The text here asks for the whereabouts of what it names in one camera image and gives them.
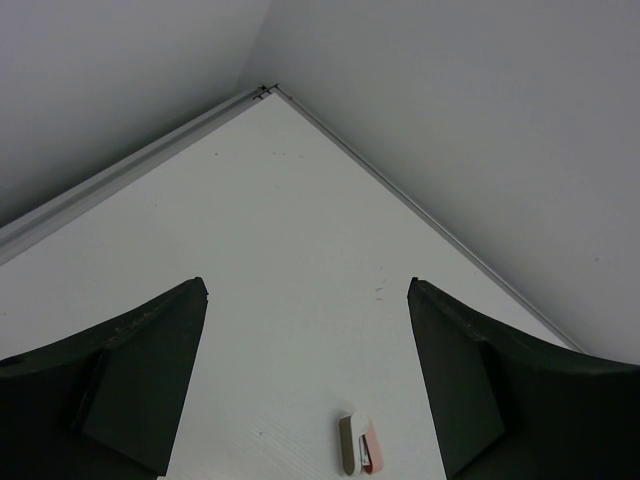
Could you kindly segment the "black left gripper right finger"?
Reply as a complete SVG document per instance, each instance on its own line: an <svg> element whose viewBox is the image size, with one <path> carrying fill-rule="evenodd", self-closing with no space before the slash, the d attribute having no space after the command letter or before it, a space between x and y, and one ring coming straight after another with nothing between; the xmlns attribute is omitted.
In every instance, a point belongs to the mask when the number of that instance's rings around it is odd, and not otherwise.
<svg viewBox="0 0 640 480"><path fill-rule="evenodd" d="M413 279L411 325L450 479L635 479L639 369L577 353Z"/></svg>

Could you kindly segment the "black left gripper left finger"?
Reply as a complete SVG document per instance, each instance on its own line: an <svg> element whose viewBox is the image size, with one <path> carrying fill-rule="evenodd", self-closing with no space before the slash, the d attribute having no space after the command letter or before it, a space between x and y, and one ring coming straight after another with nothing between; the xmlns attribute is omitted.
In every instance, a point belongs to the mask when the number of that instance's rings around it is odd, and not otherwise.
<svg viewBox="0 0 640 480"><path fill-rule="evenodd" d="M205 283L196 277L2 360L2 478L165 476L207 305Z"/></svg>

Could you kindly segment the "pink white mini stapler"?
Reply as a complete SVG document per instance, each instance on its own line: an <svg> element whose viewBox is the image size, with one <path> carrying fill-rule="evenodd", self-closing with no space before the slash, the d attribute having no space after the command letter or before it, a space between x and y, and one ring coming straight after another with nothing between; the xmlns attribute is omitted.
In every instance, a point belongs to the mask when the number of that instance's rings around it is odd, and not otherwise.
<svg viewBox="0 0 640 480"><path fill-rule="evenodd" d="M347 476L374 475L384 467L374 424L360 411L338 422L342 469Z"/></svg>

